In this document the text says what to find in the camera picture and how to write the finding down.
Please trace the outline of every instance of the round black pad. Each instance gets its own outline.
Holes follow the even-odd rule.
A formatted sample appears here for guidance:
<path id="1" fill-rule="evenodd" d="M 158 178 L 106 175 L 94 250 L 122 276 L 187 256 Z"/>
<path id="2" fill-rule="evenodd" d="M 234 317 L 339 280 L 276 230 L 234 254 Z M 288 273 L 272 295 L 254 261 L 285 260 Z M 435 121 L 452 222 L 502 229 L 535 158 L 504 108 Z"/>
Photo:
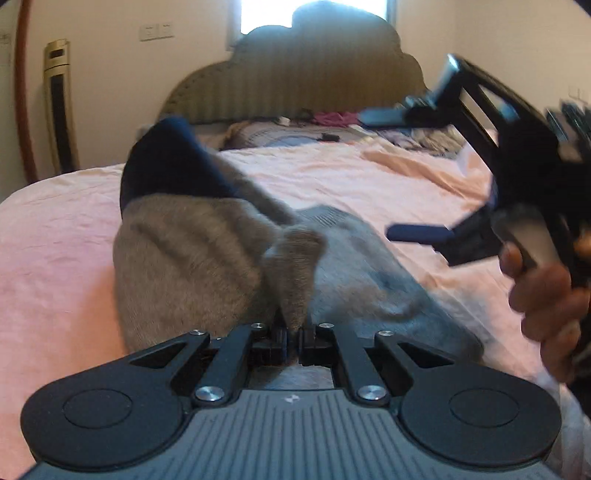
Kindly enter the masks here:
<path id="1" fill-rule="evenodd" d="M 33 455 L 67 470 L 108 471 L 163 447 L 183 421 L 163 373 L 114 362 L 43 387 L 21 414 Z"/>
<path id="2" fill-rule="evenodd" d="M 124 421 L 131 413 L 131 399 L 115 390 L 89 390 L 74 395 L 64 405 L 64 415 L 77 427 L 105 429 Z"/>
<path id="3" fill-rule="evenodd" d="M 539 459 L 561 426 L 558 405 L 540 387 L 474 364 L 420 372 L 400 416 L 428 450 L 486 468 Z"/>

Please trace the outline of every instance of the window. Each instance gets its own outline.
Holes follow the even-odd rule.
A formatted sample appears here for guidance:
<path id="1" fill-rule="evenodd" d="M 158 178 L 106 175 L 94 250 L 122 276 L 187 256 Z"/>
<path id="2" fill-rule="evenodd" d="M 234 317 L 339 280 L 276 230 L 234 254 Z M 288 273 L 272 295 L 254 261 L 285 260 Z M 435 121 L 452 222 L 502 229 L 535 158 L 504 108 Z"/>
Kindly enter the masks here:
<path id="1" fill-rule="evenodd" d="M 291 26 L 294 11 L 315 0 L 234 0 L 235 21 L 230 38 L 235 44 L 242 35 L 263 25 Z M 367 10 L 390 22 L 394 20 L 395 0 L 333 0 L 335 3 L 350 5 Z"/>

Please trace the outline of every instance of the pink cloth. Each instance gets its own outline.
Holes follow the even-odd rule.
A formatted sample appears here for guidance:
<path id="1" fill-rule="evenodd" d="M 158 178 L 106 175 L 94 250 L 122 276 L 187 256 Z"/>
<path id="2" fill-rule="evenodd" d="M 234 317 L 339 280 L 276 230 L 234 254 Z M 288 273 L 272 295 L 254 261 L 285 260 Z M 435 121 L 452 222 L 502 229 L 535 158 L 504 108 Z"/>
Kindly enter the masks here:
<path id="1" fill-rule="evenodd" d="M 451 225 L 486 199 L 491 179 L 470 147 L 452 161 L 380 138 L 224 155 L 292 207 L 333 205 L 379 233 L 393 222 Z M 0 204 L 0 478 L 12 480 L 33 464 L 19 425 L 26 399 L 46 383 L 125 353 L 112 264 L 121 171 L 56 177 Z M 539 380 L 538 347 L 521 335 L 507 302 L 511 282 L 497 260 L 449 268 L 429 247 L 388 247 L 455 318 L 478 330 L 488 364 L 537 380 L 556 396 L 564 427 L 552 458 L 569 480 L 591 473 L 583 451 L 591 446 L 588 424 L 565 389 Z"/>
<path id="2" fill-rule="evenodd" d="M 351 112 L 320 112 L 315 114 L 314 123 L 323 127 L 348 127 L 349 125 L 358 125 L 356 113 Z"/>

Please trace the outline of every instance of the bright window light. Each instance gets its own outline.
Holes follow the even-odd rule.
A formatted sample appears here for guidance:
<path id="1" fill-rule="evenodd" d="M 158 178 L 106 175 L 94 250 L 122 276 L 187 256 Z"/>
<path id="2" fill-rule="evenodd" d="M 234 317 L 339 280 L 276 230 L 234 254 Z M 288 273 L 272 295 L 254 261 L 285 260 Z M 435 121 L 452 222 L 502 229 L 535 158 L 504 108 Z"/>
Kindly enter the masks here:
<path id="1" fill-rule="evenodd" d="M 294 11 L 314 0 L 242 0 L 243 34 L 263 25 L 283 25 L 291 27 Z M 335 3 L 350 5 L 367 10 L 379 17 L 386 18 L 389 0 L 333 0 Z"/>

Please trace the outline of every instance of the white wall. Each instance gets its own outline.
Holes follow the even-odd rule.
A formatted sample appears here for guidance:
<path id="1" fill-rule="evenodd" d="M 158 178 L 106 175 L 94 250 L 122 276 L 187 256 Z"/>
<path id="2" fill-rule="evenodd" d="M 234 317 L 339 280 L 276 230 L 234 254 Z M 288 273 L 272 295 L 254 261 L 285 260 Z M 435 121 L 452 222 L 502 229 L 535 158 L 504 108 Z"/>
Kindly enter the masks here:
<path id="1" fill-rule="evenodd" d="M 539 110 L 591 95 L 591 18 L 573 0 L 457 0 L 456 50 Z"/>
<path id="2" fill-rule="evenodd" d="M 231 0 L 43 0 L 33 3 L 27 52 L 28 107 L 35 161 L 52 175 L 43 104 L 43 48 L 72 42 L 72 98 L 83 168 L 126 160 L 137 128 L 153 122 L 187 74 L 226 51 Z M 453 48 L 456 0 L 398 0 L 405 51 L 426 81 L 437 79 Z M 175 38 L 138 41 L 142 24 L 174 23 Z"/>
<path id="3" fill-rule="evenodd" d="M 402 50 L 421 64 L 429 88 L 437 84 L 447 54 L 455 51 L 456 2 L 397 0 L 396 30 L 401 37 Z"/>
<path id="4" fill-rule="evenodd" d="M 9 32 L 12 39 L 10 44 L 0 45 L 0 202 L 26 185 L 14 116 L 11 60 L 19 5 L 10 0 L 0 9 L 0 31 Z"/>

